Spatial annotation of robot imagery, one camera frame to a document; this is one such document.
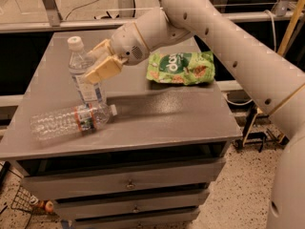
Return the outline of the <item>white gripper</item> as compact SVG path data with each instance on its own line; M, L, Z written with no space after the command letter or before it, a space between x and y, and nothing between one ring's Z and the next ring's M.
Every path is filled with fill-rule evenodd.
M126 59L127 65L136 65L147 59L150 54L136 24L125 24L113 33L111 42L105 39L88 52L88 56L94 60L103 60L85 74L84 78L88 83L96 84L121 73L124 62L115 56L110 56L112 51Z

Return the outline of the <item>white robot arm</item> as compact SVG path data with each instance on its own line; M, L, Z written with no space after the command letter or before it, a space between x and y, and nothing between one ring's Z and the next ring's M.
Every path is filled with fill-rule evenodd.
M224 17L209 0L161 0L91 50L95 84L154 50L197 35L289 139L277 165L266 229L305 229L305 72Z

